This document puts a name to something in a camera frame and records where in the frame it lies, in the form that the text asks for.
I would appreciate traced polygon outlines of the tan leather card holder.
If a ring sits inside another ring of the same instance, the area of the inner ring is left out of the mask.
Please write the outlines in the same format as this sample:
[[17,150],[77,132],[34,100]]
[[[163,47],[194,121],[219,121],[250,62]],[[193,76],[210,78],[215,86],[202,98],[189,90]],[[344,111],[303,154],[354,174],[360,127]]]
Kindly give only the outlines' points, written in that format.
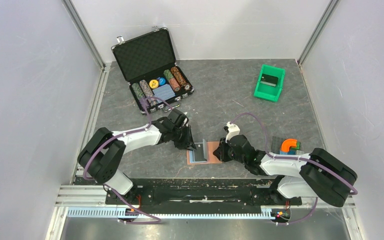
[[195,142],[195,147],[186,151],[186,163],[188,165],[212,165],[221,164],[222,162],[214,155],[214,151],[218,148],[218,141]]

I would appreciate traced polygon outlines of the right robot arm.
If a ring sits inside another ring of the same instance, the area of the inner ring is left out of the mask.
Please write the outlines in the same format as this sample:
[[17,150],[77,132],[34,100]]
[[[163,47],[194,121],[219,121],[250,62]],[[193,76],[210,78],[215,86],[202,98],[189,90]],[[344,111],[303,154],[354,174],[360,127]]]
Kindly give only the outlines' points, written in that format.
[[221,162],[236,161],[253,175],[276,176],[269,199],[275,204],[308,197],[343,207],[354,187],[357,173],[323,148],[311,153],[282,155],[254,148],[243,135],[221,138],[213,155]]

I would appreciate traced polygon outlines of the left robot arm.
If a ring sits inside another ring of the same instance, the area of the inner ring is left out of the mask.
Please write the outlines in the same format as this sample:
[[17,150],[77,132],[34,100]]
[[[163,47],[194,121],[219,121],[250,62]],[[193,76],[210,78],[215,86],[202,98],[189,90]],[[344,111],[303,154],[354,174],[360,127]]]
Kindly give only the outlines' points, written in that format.
[[180,110],[173,109],[168,116],[126,131],[99,128],[80,151],[77,162],[83,167],[86,179],[106,185],[125,204],[131,204],[137,198],[137,190],[134,182],[119,170],[123,155],[167,142],[173,142],[179,150],[196,148],[189,118]]

